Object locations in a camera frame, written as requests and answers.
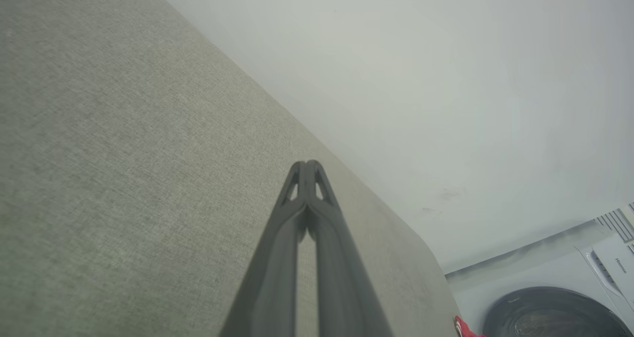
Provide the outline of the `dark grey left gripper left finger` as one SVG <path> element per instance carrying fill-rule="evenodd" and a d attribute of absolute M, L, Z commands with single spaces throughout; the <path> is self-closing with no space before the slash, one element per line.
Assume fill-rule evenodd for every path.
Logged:
<path fill-rule="evenodd" d="M 298 246 L 305 226 L 306 164 L 292 164 L 235 300 L 222 337 L 293 337 Z"/>

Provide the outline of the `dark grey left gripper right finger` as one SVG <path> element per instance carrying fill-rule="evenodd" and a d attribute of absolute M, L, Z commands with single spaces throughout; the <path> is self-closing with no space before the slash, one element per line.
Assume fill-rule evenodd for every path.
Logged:
<path fill-rule="evenodd" d="M 307 163 L 308 230 L 316 245 L 319 334 L 391 337 L 392 330 L 323 166 Z"/>

